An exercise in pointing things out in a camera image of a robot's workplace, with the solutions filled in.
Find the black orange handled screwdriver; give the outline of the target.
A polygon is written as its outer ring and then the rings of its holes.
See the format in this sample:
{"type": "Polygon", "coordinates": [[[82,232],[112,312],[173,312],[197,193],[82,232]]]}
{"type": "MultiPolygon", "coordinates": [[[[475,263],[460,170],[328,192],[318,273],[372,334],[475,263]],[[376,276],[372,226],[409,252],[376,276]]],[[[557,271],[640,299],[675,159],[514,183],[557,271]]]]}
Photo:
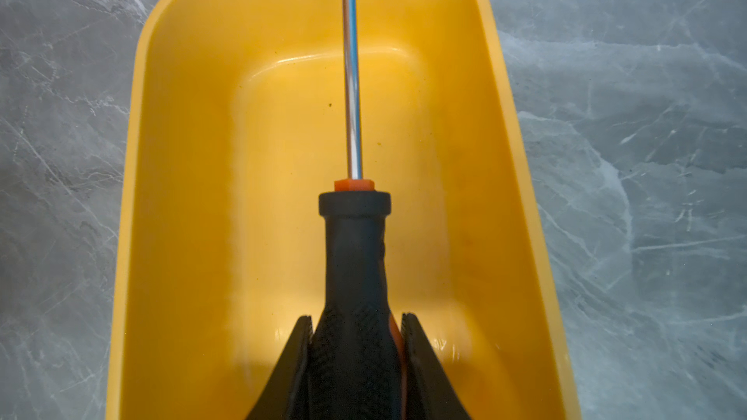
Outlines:
{"type": "Polygon", "coordinates": [[[325,220],[325,306],[311,338],[313,419],[400,419],[403,362],[384,269],[391,197],[365,179],[356,0],[342,0],[347,176],[321,194],[325,220]]]}

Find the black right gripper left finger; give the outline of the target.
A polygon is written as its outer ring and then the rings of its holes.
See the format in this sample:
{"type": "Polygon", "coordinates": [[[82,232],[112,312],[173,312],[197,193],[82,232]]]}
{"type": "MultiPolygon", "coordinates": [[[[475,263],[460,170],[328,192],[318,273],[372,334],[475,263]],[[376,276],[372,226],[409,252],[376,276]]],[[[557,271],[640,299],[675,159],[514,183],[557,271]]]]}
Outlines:
{"type": "Polygon", "coordinates": [[[309,420],[310,316],[300,317],[247,420],[309,420]]]}

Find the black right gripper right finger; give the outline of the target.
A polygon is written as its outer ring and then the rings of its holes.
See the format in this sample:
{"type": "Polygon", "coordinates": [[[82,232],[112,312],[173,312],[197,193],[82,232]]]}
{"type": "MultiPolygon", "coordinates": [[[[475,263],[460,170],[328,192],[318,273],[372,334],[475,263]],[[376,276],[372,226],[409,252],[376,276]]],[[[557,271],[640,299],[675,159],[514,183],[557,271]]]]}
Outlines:
{"type": "Polygon", "coordinates": [[[401,330],[407,362],[406,418],[470,420],[416,315],[404,313],[401,330]]]}

